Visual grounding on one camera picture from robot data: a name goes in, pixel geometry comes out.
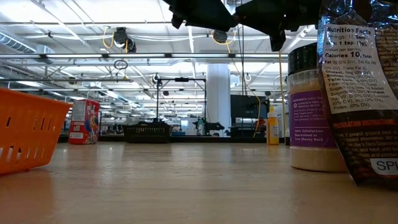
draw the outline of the jar lid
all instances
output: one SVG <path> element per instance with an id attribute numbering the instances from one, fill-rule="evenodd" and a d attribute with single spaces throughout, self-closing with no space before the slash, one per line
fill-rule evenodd
<path id="1" fill-rule="evenodd" d="M 317 43 L 308 44 L 294 49 L 289 53 L 288 75 L 297 72 L 317 69 Z"/>

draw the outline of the orange plastic basket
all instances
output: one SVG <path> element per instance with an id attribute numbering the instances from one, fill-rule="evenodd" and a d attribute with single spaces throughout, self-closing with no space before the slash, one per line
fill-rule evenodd
<path id="1" fill-rule="evenodd" d="M 69 107 L 0 89 L 0 174 L 48 164 Z"/>

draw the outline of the plastic bag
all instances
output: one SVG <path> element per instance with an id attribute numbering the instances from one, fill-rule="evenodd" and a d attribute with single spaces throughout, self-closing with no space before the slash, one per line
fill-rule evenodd
<path id="1" fill-rule="evenodd" d="M 352 0 L 322 1 L 317 51 L 324 112 L 354 181 L 397 188 L 397 5 L 360 2 L 371 6 L 368 21 Z"/>

